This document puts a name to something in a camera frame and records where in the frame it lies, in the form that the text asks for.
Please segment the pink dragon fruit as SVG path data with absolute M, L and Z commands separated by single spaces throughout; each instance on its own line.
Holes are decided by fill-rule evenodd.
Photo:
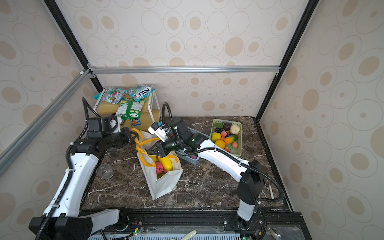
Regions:
M 164 166 L 160 162 L 155 162 L 156 164 L 156 174 L 159 175 L 164 172 Z

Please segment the white grocery bag yellow handles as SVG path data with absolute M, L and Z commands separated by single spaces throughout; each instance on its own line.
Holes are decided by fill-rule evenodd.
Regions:
M 138 134 L 138 137 L 135 139 L 137 156 L 152 199 L 156 200 L 172 192 L 176 189 L 177 183 L 184 171 L 176 153 L 172 151 L 164 158 L 151 155 L 150 147 L 153 147 L 160 139 L 135 128 L 131 129 L 131 131 Z

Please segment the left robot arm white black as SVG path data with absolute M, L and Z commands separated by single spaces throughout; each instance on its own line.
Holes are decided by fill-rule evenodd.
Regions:
M 53 200 L 41 217 L 29 223 L 37 240 L 86 240 L 121 221 L 118 208 L 80 216 L 84 193 L 106 151 L 122 148 L 139 137 L 129 128 L 118 131 L 118 127 L 111 126 L 109 118 L 87 118 L 82 133 L 67 148 L 68 167 Z

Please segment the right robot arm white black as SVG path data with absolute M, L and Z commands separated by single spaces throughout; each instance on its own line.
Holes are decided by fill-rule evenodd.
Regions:
M 150 134 L 159 140 L 149 148 L 149 154 L 165 157 L 172 151 L 180 151 L 185 155 L 196 155 L 208 160 L 231 175 L 238 183 L 237 195 L 240 204 L 237 210 L 237 225 L 241 230 L 247 230 L 252 222 L 255 210 L 260 202 L 276 203 L 283 199 L 282 187 L 270 177 L 263 166 L 256 160 L 250 162 L 229 153 L 214 144 L 208 136 L 187 127 L 181 118 L 174 118 L 170 124 L 153 123 Z M 261 198 L 266 181 L 276 186 L 279 195 L 274 198 Z

